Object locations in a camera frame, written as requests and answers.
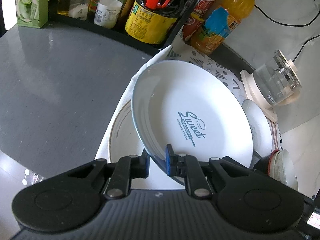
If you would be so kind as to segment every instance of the green carton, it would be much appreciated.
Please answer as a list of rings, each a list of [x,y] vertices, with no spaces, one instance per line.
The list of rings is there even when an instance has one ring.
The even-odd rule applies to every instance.
[[[16,0],[20,26],[41,28],[48,21],[48,0]]]

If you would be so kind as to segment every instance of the small white plate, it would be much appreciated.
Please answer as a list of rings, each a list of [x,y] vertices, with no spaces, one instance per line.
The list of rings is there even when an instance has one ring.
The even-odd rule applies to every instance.
[[[272,135],[264,113],[255,102],[249,99],[243,101],[242,109],[250,125],[253,148],[261,157],[270,155],[272,151]]]
[[[141,155],[143,151],[143,144],[132,121],[131,100],[120,110],[113,123],[108,150],[111,162],[128,155]],[[184,189],[184,186],[167,176],[150,158],[149,177],[133,179],[131,188]]]
[[[146,68],[133,89],[132,117],[163,171],[167,144],[199,161],[229,156],[250,165],[252,136],[244,111],[221,81],[196,65],[166,60]]]

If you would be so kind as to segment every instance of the gray table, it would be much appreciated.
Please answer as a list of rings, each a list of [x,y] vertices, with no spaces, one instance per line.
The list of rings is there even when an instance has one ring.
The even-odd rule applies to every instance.
[[[151,57],[52,23],[0,38],[0,150],[50,177],[94,159],[132,76]]]

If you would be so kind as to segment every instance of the white sticker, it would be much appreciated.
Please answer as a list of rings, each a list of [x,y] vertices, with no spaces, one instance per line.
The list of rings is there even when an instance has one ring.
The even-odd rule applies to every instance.
[[[94,23],[108,29],[116,25],[122,2],[117,0],[100,0],[97,6]]]
[[[315,228],[318,228],[320,229],[320,215],[317,214],[317,213],[312,213],[308,222],[307,222],[308,225],[311,225]]]

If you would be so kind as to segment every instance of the white plate with blue rim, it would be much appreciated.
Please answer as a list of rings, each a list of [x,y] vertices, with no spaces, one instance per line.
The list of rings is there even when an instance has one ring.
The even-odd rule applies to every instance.
[[[167,144],[199,161],[229,156],[250,165],[252,135],[241,105],[221,81],[196,65],[166,60],[149,66],[133,88],[131,107],[140,140],[163,171]]]

